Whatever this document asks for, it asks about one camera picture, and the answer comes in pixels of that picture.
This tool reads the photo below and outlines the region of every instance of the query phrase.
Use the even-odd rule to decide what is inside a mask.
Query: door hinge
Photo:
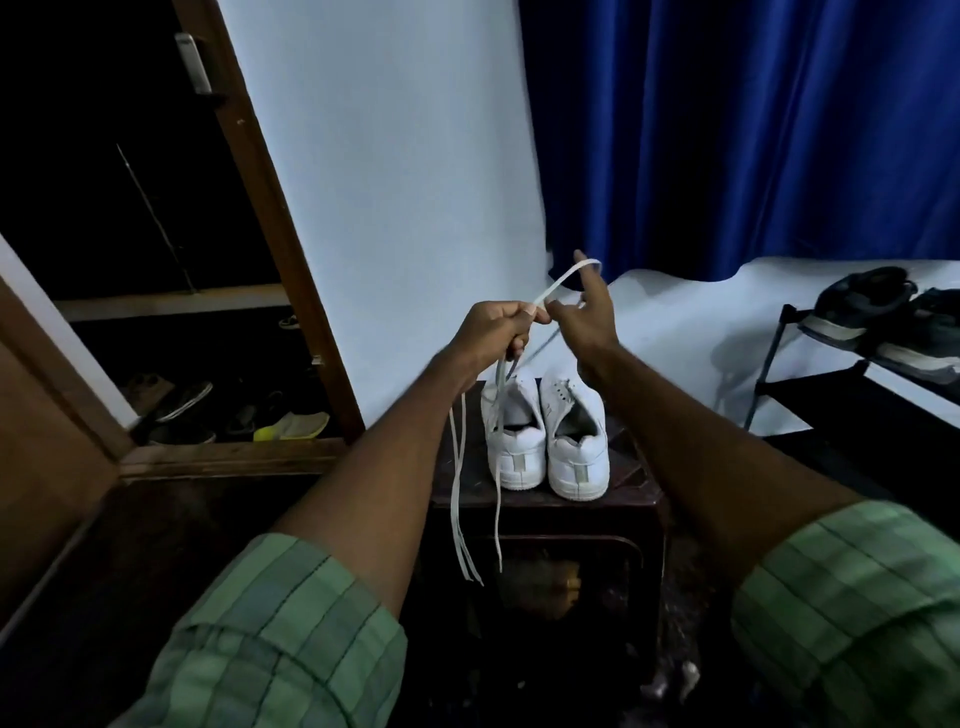
[[[200,96],[225,95],[223,84],[215,72],[216,66],[210,61],[206,44],[189,33],[177,33],[174,39],[194,92]]]

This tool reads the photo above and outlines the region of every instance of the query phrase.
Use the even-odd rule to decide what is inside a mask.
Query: rolled-up sleeve
[[[764,677],[826,725],[960,725],[960,546],[881,501],[811,523],[733,601]]]
[[[180,620],[147,689],[116,726],[386,724],[407,641],[322,550],[267,534]]]

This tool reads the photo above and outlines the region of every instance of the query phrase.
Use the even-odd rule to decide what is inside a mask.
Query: white wall
[[[546,284],[513,0],[221,0],[267,146],[368,424],[483,299]],[[700,283],[635,271],[612,285],[624,343],[742,422],[782,303],[871,263],[759,260]],[[960,287],[960,263],[911,263]],[[537,331],[533,348],[548,330]],[[569,366],[557,339],[530,366]],[[771,378],[849,354],[789,330]],[[892,375],[911,399],[945,404]],[[755,431],[803,426],[765,403]]]
[[[220,4],[369,425],[471,304],[540,292],[513,0]]]
[[[0,278],[23,302],[36,322],[73,364],[77,373],[84,378],[116,421],[123,427],[133,427],[137,421],[136,413],[2,235],[0,235]]]

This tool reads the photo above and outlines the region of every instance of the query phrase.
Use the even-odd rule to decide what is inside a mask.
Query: hand
[[[586,260],[587,256],[577,251],[573,259],[580,262]],[[584,293],[580,297],[584,304],[582,307],[551,301],[547,303],[546,310],[560,325],[566,344],[584,370],[581,374],[589,374],[596,357],[619,346],[620,342],[616,337],[613,301],[607,284],[592,265],[580,269],[580,281],[584,285]]]
[[[439,358],[450,362],[463,377],[466,391],[480,373],[506,354],[514,359],[523,353],[530,340],[534,322],[549,324],[542,308],[523,301],[483,301],[475,303],[460,325],[460,330]]]

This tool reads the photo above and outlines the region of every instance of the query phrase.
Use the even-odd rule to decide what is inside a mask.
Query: yellow shoe
[[[273,425],[260,427],[255,431],[253,441],[263,443],[269,440],[313,440],[324,431],[328,422],[330,422],[330,416],[325,412],[317,412],[313,415],[295,415],[293,412],[287,412]]]

